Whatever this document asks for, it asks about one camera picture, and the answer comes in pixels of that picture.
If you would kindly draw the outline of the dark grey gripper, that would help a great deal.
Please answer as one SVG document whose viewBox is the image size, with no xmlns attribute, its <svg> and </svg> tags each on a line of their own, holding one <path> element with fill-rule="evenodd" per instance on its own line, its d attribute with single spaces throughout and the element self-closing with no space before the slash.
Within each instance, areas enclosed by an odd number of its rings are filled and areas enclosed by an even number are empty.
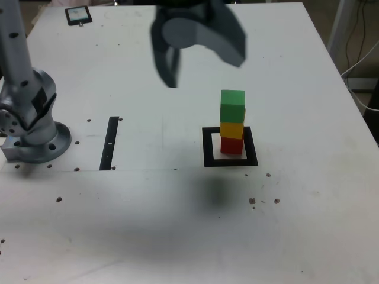
<svg viewBox="0 0 379 284">
<path fill-rule="evenodd" d="M 156 1 L 150 35 L 156 70 L 169 88 L 177 87 L 180 49 L 204 46 L 235 67 L 246 59 L 245 32 L 223 1 Z"/>
</svg>

